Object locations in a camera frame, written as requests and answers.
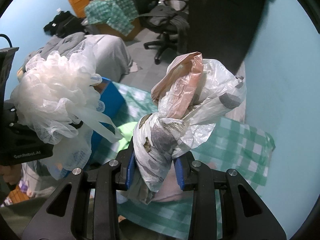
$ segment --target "white mesh bag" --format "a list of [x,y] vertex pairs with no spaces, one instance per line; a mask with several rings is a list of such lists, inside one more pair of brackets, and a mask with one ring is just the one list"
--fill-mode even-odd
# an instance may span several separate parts
[[[101,83],[95,73],[93,45],[84,40],[68,57],[53,51],[47,59],[35,55],[13,90],[11,100],[19,123],[34,130],[45,143],[54,144],[53,156],[41,160],[52,170],[83,168],[91,154],[92,130],[114,143],[122,138],[111,119],[104,115],[104,103],[92,87]],[[80,129],[71,124],[79,124]],[[115,134],[101,123],[109,123]],[[52,175],[59,179],[57,173]]]

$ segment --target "gray clothing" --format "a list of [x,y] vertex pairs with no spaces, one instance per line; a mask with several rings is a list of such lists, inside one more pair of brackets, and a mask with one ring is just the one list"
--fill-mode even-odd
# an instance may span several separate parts
[[181,54],[187,53],[187,37],[189,23],[181,16],[176,15],[170,20],[170,23],[177,27],[178,30],[178,52]]
[[119,82],[123,74],[129,74],[133,60],[121,38],[103,34],[86,37],[95,46],[97,74],[115,82]]
[[36,54],[40,54],[42,58],[47,59],[51,52],[57,50],[60,56],[66,56],[70,50],[72,50],[84,39],[85,33],[82,32],[73,33],[64,39],[58,38],[54,35],[44,47],[29,53],[22,66],[23,72],[26,72],[26,64]]
[[168,19],[177,15],[177,11],[169,6],[158,5],[154,7],[147,15],[151,16],[149,22],[151,22],[153,25],[161,26],[166,24]]

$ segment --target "pink cloth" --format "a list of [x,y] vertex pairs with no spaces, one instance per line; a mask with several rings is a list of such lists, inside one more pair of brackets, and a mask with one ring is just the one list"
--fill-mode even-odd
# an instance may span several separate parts
[[[214,163],[207,164],[211,169],[215,169],[216,165]],[[176,172],[173,166],[168,172],[167,177],[164,179],[164,182],[160,190],[156,193],[155,198],[152,201],[157,202],[169,202],[177,201],[186,198],[192,198],[193,191],[182,191],[177,184]]]

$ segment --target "black cable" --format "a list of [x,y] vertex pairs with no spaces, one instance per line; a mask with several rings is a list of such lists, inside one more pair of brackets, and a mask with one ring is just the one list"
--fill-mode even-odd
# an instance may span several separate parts
[[0,33],[0,37],[5,38],[9,42],[10,48],[12,48],[12,43],[11,43],[11,41],[10,41],[10,39],[9,39],[9,37],[7,35]]

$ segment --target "blue gripper pad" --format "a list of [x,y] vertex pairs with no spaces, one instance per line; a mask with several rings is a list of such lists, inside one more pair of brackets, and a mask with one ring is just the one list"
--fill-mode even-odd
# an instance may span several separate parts
[[183,190],[184,189],[183,168],[182,168],[182,163],[180,158],[177,158],[176,161],[174,162],[174,169],[176,171],[177,183],[180,186],[180,189]]
[[130,158],[128,169],[127,169],[127,180],[125,182],[127,189],[130,188],[130,186],[133,182],[135,168],[136,168],[136,165],[135,165],[135,161],[134,161],[134,151],[133,151],[131,154],[131,158]]

